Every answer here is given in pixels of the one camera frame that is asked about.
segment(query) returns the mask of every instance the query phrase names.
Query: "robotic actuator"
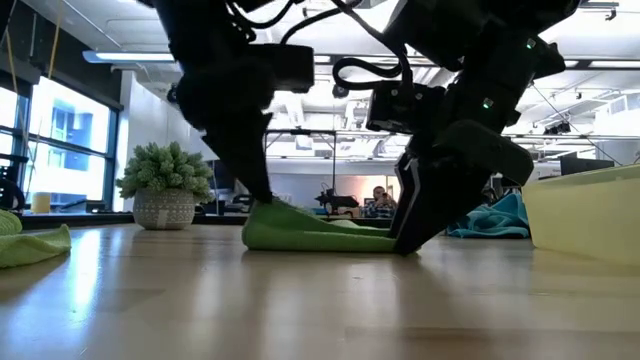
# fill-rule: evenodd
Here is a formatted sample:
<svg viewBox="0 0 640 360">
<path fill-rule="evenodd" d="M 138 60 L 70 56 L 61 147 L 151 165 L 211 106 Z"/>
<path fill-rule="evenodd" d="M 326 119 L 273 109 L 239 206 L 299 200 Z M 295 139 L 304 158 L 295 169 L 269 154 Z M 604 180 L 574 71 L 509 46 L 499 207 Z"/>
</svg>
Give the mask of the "robotic actuator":
<svg viewBox="0 0 640 360">
<path fill-rule="evenodd" d="M 314 84 L 313 49 L 254 44 L 255 23 L 243 16 L 272 0 L 140 0 L 154 7 L 184 76 L 177 103 L 203 140 L 263 203 L 272 201 L 262 137 L 264 114 L 276 90 L 304 93 Z M 492 173 L 524 184 L 533 164 L 529 153 L 503 138 L 533 80 L 565 70 L 555 44 L 538 34 L 571 16 L 581 0 L 399 0 L 383 33 L 353 11 L 361 0 L 331 0 L 398 57 L 393 68 L 355 58 L 334 65 L 336 84 L 371 89 L 370 130 L 411 135 L 396 164 L 402 185 L 389 236 L 406 255 L 481 203 Z M 436 65 L 457 72 L 446 89 L 413 83 L 405 46 Z M 351 83 L 340 70 L 358 66 L 382 78 Z"/>
</svg>

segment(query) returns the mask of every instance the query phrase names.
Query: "green cloth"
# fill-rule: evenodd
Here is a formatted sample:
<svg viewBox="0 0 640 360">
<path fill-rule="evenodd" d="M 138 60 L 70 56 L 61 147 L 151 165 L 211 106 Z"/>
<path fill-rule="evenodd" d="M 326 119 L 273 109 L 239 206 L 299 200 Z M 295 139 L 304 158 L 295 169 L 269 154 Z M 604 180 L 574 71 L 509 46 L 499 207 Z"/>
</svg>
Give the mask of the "green cloth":
<svg viewBox="0 0 640 360">
<path fill-rule="evenodd" d="M 253 206 L 242 242 L 250 250 L 390 253 L 395 240 L 388 232 L 347 220 L 329 223 L 276 199 Z"/>
<path fill-rule="evenodd" d="M 0 268 L 33 264 L 71 250 L 69 227 L 40 234 L 20 234 L 17 216 L 0 210 Z"/>
</svg>

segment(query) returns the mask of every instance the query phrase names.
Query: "plastic container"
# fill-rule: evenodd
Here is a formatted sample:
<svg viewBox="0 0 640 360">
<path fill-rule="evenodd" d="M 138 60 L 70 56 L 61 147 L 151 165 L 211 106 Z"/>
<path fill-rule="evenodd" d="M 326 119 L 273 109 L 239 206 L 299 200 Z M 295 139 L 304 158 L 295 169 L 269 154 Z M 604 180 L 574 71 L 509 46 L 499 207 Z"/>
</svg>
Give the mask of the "plastic container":
<svg viewBox="0 0 640 360">
<path fill-rule="evenodd" d="M 536 182 L 523 198 L 536 247 L 640 266 L 640 165 Z"/>
</svg>

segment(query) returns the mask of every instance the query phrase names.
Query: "white plant pot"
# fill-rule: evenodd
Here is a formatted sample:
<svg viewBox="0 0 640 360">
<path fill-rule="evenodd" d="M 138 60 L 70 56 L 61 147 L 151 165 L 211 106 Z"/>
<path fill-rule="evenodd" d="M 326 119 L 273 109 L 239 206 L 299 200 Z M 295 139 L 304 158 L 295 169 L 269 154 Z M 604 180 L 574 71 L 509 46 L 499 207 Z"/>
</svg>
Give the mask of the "white plant pot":
<svg viewBox="0 0 640 360">
<path fill-rule="evenodd" d="M 136 224 L 147 230 L 182 230 L 193 222 L 194 216 L 195 201 L 190 191 L 136 191 L 133 218 Z"/>
</svg>

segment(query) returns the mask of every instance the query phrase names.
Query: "black cable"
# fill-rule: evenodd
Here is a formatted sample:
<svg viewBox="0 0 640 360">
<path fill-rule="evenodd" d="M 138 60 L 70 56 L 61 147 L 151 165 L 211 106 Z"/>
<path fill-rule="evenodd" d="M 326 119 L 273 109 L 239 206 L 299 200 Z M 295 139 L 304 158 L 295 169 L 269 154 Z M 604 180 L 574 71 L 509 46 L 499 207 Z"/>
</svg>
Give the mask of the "black cable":
<svg viewBox="0 0 640 360">
<path fill-rule="evenodd" d="M 294 4 L 293 0 L 289 0 L 287 1 L 287 4 L 282 8 L 282 10 L 280 10 L 280 12 L 278 13 L 278 15 L 276 15 L 273 19 L 267 21 L 267 22 L 263 22 L 263 23 L 257 23 L 255 21 L 251 21 L 249 19 L 247 19 L 244 15 L 242 15 L 242 13 L 240 12 L 240 9 L 238 9 L 237 5 L 235 3 L 232 2 L 228 2 L 229 7 L 231 8 L 231 12 L 239 17 L 240 19 L 242 19 L 242 21 L 246 22 L 249 26 L 251 26 L 254 29 L 268 29 L 270 27 L 272 27 L 273 25 L 277 24 L 278 22 L 280 22 L 280 20 L 282 20 L 282 18 L 284 18 L 284 16 L 287 14 L 287 12 L 289 12 L 289 10 L 291 9 L 291 7 Z"/>
<path fill-rule="evenodd" d="M 381 68 L 376 65 L 373 65 L 371 63 L 368 63 L 362 59 L 357 59 L 357 58 L 340 59 L 333 66 L 333 79 L 335 80 L 336 85 L 340 86 L 341 88 L 354 90 L 354 91 L 373 89 L 380 81 L 365 81 L 365 82 L 354 83 L 341 78 L 340 70 L 349 66 L 359 67 L 369 71 L 372 74 L 378 75 L 380 77 L 388 78 L 388 79 L 394 78 L 402 73 L 402 65 L 400 64 L 397 64 L 392 68 L 385 69 L 385 68 Z"/>
<path fill-rule="evenodd" d="M 362 1 L 364 0 L 353 0 L 348 2 L 346 5 L 349 6 L 350 8 L 354 8 L 358 5 L 360 5 L 360 3 L 362 3 Z M 294 25 L 293 27 L 291 27 L 291 29 L 289 29 L 284 36 L 282 37 L 282 40 L 280 40 L 280 44 L 284 45 L 287 43 L 287 41 L 289 41 L 289 39 L 295 35 L 298 31 L 306 28 L 309 25 L 313 25 L 315 23 L 317 23 L 318 21 L 322 21 L 324 19 L 330 18 L 332 16 L 338 15 L 342 13 L 342 10 L 340 10 L 339 8 L 335 8 L 335 9 L 331 9 L 331 10 L 327 10 L 327 11 L 323 11 L 320 14 L 314 15 L 310 18 L 304 19 L 301 22 L 297 23 L 296 25 Z"/>
<path fill-rule="evenodd" d="M 409 60 L 407 59 L 407 56 L 404 54 L 404 51 L 403 51 L 404 48 L 402 46 L 394 46 L 393 44 L 391 44 L 378 30 L 374 29 L 371 25 L 367 24 L 366 21 L 364 21 L 358 14 L 356 14 L 356 12 L 353 10 L 352 7 L 342 2 L 342 0 L 331 0 L 331 2 L 333 2 L 336 5 L 336 7 L 340 9 L 343 13 L 345 13 L 350 18 L 352 18 L 355 22 L 357 22 L 358 25 L 360 25 L 369 35 L 371 35 L 374 39 L 378 40 L 378 42 L 380 42 L 382 45 L 384 45 L 389 50 L 391 50 L 391 52 L 398 58 L 398 61 L 400 62 L 400 67 L 402 69 L 402 85 L 406 87 L 413 86 L 413 73 L 411 71 Z M 343 80 L 343 79 L 340 79 L 339 76 L 336 76 L 335 72 L 334 72 L 334 79 L 336 80 L 336 84 L 338 84 L 339 80 Z M 344 85 L 348 86 L 348 87 L 345 87 L 346 89 L 358 90 L 355 87 L 359 88 L 359 87 L 367 86 L 366 87 L 367 89 L 371 89 L 372 88 L 371 85 L 375 85 L 377 83 L 378 82 L 351 83 L 351 82 L 345 81 Z"/>
<path fill-rule="evenodd" d="M 569 121 L 569 119 L 566 119 L 564 117 L 564 115 L 562 115 L 562 113 L 560 113 L 560 111 L 551 103 L 551 101 L 549 101 L 549 99 L 547 99 L 546 96 L 544 96 L 544 94 L 538 90 L 538 88 L 535 85 L 532 85 L 532 87 L 538 92 L 538 94 L 540 94 L 540 96 L 542 96 L 542 98 L 544 99 L 544 101 L 547 102 L 547 104 L 549 104 L 549 106 L 551 106 L 551 108 L 553 109 L 553 111 L 556 112 L 556 114 L 558 114 L 558 116 L 560 116 L 560 118 L 562 120 L 567 121 L 567 123 L 569 124 L 569 126 L 571 126 L 573 128 L 573 130 L 575 130 L 576 132 L 580 133 L 580 130 L 571 123 L 571 121 Z M 598 145 L 596 145 L 595 142 L 593 142 L 591 139 L 589 139 L 588 136 L 585 136 L 585 138 L 587 139 L 588 142 L 591 143 L 591 145 L 593 145 L 596 149 L 600 150 L 601 153 L 603 153 L 606 157 L 608 157 L 609 159 L 613 160 L 613 162 L 615 162 L 616 164 L 623 166 L 622 163 L 616 159 L 613 158 L 613 156 L 607 154 L 602 148 L 600 148 Z"/>
</svg>

